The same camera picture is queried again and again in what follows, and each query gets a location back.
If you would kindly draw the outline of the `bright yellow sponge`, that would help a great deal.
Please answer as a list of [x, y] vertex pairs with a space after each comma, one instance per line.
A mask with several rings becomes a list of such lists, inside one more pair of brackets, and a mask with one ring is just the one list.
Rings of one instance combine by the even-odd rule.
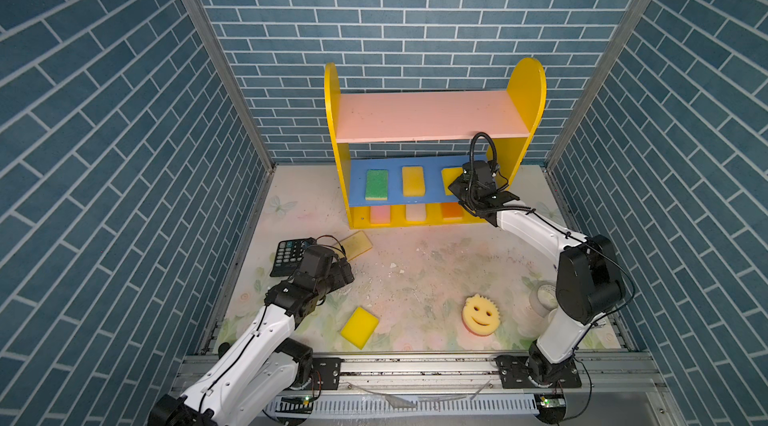
[[450, 191], [451, 184], [463, 175], [462, 167], [448, 167], [441, 170], [441, 177], [444, 186], [444, 191], [447, 196], [452, 195]]
[[341, 336], [362, 350], [380, 323], [380, 319], [362, 307], [357, 307], [340, 331]]

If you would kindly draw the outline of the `orange sponge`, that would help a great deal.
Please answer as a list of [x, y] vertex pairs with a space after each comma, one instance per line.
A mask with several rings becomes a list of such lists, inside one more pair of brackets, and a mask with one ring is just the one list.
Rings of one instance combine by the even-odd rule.
[[455, 202], [441, 203], [441, 216], [444, 221], [461, 221], [465, 210]]

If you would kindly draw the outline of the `pale yellow tan sponge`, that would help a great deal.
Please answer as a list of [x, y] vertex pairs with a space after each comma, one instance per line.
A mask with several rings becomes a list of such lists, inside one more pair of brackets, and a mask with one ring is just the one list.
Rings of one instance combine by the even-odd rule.
[[345, 251], [349, 261], [365, 254], [373, 248], [373, 244], [366, 233], [362, 230], [357, 231], [341, 241], [341, 246]]

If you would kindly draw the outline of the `yellow sponge rectangle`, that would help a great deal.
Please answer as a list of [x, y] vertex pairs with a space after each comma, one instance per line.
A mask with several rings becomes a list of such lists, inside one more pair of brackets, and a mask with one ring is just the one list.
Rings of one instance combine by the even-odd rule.
[[404, 197], [423, 197], [426, 183], [422, 166], [404, 166], [402, 174], [402, 194]]

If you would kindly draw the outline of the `beige pale pink sponge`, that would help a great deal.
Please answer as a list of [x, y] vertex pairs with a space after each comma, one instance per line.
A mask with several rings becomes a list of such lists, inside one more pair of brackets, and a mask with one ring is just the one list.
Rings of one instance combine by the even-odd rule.
[[427, 220], [427, 209], [425, 204], [408, 204], [405, 213], [406, 221], [409, 223], [424, 223]]

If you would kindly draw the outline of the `green sponge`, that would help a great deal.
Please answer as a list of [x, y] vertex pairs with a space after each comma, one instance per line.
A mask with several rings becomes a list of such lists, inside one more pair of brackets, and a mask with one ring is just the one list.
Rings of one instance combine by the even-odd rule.
[[389, 174], [386, 169], [370, 169], [366, 172], [366, 201], [386, 201], [388, 199]]

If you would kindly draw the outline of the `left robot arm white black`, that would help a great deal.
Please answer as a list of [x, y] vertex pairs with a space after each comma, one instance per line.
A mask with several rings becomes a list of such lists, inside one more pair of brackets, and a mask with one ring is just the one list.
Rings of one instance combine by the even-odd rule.
[[341, 242], [312, 239], [287, 278], [266, 293], [264, 306], [239, 339], [219, 348], [218, 361], [178, 397], [162, 396], [149, 425], [248, 425], [281, 392], [308, 387], [311, 406], [323, 388], [313, 349], [292, 338], [327, 296], [354, 281]]

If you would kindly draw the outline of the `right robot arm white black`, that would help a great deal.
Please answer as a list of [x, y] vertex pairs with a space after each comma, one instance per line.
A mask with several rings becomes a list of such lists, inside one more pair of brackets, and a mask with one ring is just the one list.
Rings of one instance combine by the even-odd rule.
[[586, 236], [545, 218], [499, 186], [500, 174], [495, 143], [478, 132], [449, 191], [471, 216], [524, 240], [554, 262], [557, 308], [531, 344], [526, 363], [530, 380], [549, 387], [573, 369], [577, 346], [594, 323], [628, 301], [628, 290], [610, 239]]

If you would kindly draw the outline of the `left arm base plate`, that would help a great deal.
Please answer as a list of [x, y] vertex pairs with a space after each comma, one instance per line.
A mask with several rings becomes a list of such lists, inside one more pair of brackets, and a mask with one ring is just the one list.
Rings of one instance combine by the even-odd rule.
[[337, 390], [342, 361], [338, 357], [319, 357], [299, 363], [291, 390]]

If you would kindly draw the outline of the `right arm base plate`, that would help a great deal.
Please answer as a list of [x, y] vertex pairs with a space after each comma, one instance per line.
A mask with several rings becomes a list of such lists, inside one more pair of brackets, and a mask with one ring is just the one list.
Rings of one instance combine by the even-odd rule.
[[552, 364], [538, 355], [499, 355], [494, 359], [503, 389], [578, 389], [582, 381], [575, 360]]

